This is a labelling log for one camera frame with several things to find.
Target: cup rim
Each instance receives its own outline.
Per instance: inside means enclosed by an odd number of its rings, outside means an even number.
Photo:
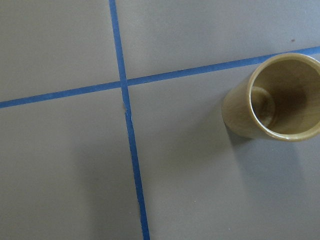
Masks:
[[[298,60],[303,63],[306,63],[310,67],[314,68],[320,75],[320,62],[311,56],[304,55],[301,53],[282,53],[282,54],[278,54],[276,56],[269,58],[268,60],[266,60],[262,64],[260,64],[249,78],[247,89],[246,89],[246,96],[247,96],[246,101],[247,101],[248,107],[250,109],[249,114],[250,114],[251,118],[253,119],[254,123],[264,133],[266,133],[267,135],[269,135],[270,137],[272,137],[274,139],[287,141],[287,142],[296,142],[296,141],[310,139],[319,133],[320,121],[316,125],[314,125],[312,128],[308,129],[307,131],[294,133],[294,134],[281,134],[281,133],[272,131],[269,128],[267,128],[266,126],[264,126],[259,121],[259,119],[257,118],[257,116],[254,113],[254,109],[253,109],[252,102],[251,102],[251,92],[252,92],[252,88],[255,83],[255,80],[257,79],[258,75],[262,72],[262,70],[264,70],[266,67],[268,67],[271,64],[274,64],[276,62],[285,61],[285,60]]]

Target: white surface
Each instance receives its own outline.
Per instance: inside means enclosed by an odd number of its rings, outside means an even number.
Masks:
[[[248,140],[223,123],[256,67],[129,87],[152,240],[319,239],[320,136]]]
[[[0,239],[142,239],[120,89],[0,109]]]
[[[119,80],[107,0],[3,0],[0,33],[0,101]]]
[[[319,45],[318,0],[116,3],[128,78]]]

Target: cylindrical cup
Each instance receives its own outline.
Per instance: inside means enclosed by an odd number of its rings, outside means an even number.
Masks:
[[[269,58],[224,98],[222,117],[247,138],[302,141],[320,131],[320,62],[299,53]]]

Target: blue line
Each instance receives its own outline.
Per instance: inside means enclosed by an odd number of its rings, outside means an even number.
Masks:
[[[93,93],[93,92],[98,92],[103,90],[116,89],[116,88],[120,88],[119,81],[103,83],[103,84],[98,84],[93,86],[85,86],[85,87],[80,87],[80,88],[75,88],[70,90],[64,90],[64,91],[57,91],[57,92],[46,93],[46,94],[41,94],[36,96],[23,97],[23,98],[0,102],[0,109],[17,106],[17,105],[42,102],[42,101],[47,101],[51,99],[60,99],[60,98],[65,98],[65,97],[70,97],[70,96],[75,96],[80,94]]]
[[[142,235],[144,240],[149,240],[150,234],[149,234],[149,227],[148,227],[148,220],[147,220],[147,212],[146,212],[141,173],[140,173],[140,167],[139,167],[136,137],[135,137],[135,131],[134,131],[134,126],[132,122],[132,112],[131,112],[131,105],[130,105],[130,98],[129,98],[128,82],[127,82],[127,76],[126,76],[124,55],[122,51],[117,7],[116,7],[115,0],[109,0],[109,7],[110,7],[110,14],[111,14],[114,44],[115,44],[115,53],[116,53],[116,59],[118,63],[118,70],[119,70],[119,76],[120,76],[122,99],[125,106],[125,121],[126,121],[126,128],[128,131],[135,190],[136,190],[136,196],[137,196],[139,208],[140,208],[140,222],[141,222],[141,228],[142,228]]]
[[[265,60],[275,55],[284,54],[284,53],[299,53],[299,54],[305,54],[305,55],[320,54],[320,46],[303,48],[303,49],[298,49],[294,51],[279,52],[275,54],[251,57],[251,58],[235,60],[235,61],[228,61],[228,62],[217,63],[217,64],[212,64],[207,66],[199,66],[199,67],[188,68],[184,70],[155,74],[151,76],[142,76],[142,77],[132,78],[132,79],[128,79],[128,86],[151,83],[151,82],[167,80],[167,79],[180,78],[180,77],[196,75],[196,74],[204,74],[204,73],[244,67],[244,66],[249,66],[254,64],[261,64]]]

